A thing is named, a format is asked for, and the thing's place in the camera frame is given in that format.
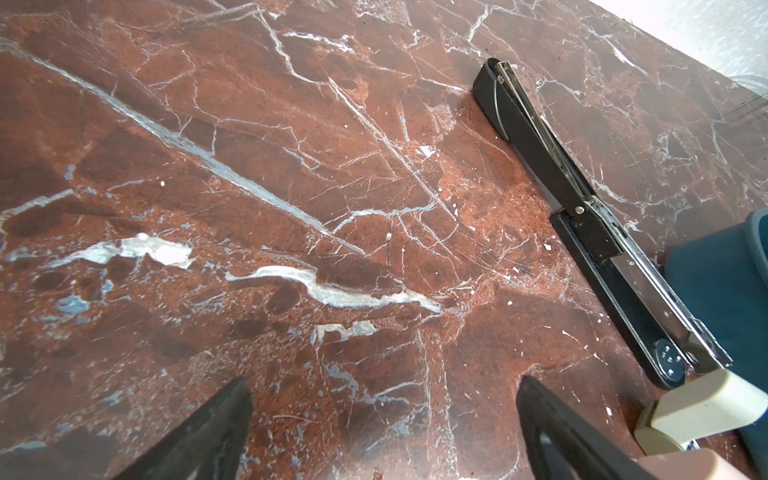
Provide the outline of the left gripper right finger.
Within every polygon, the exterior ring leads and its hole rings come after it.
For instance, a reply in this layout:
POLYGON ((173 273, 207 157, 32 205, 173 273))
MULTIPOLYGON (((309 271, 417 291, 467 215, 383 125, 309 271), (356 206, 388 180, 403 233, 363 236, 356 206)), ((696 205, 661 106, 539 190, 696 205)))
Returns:
POLYGON ((651 479, 545 385, 522 377, 516 407, 537 479, 651 479))

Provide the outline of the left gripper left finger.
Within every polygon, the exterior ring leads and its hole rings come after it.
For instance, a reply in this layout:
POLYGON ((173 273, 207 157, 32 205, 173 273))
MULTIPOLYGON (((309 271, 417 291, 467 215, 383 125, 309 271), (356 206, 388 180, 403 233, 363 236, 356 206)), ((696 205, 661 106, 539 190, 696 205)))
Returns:
POLYGON ((234 479, 253 414, 242 377, 225 385, 118 479, 234 479))

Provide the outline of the black stapler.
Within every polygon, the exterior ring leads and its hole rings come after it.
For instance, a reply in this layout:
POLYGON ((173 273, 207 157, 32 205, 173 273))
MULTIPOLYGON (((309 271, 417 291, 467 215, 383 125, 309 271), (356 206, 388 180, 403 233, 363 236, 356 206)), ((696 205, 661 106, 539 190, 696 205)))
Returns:
POLYGON ((498 136, 523 161, 553 211, 549 217, 649 380, 672 390, 733 359, 664 279, 599 198, 539 115, 508 61, 487 59, 472 95, 498 136))

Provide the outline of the beige stapler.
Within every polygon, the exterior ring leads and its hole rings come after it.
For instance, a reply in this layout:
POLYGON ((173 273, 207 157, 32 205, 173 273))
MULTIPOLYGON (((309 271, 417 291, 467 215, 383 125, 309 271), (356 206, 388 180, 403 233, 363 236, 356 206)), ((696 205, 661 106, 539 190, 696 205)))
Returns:
POLYGON ((702 438, 758 421, 767 393, 727 369, 668 391, 641 413, 634 438, 648 456, 698 447, 702 438))

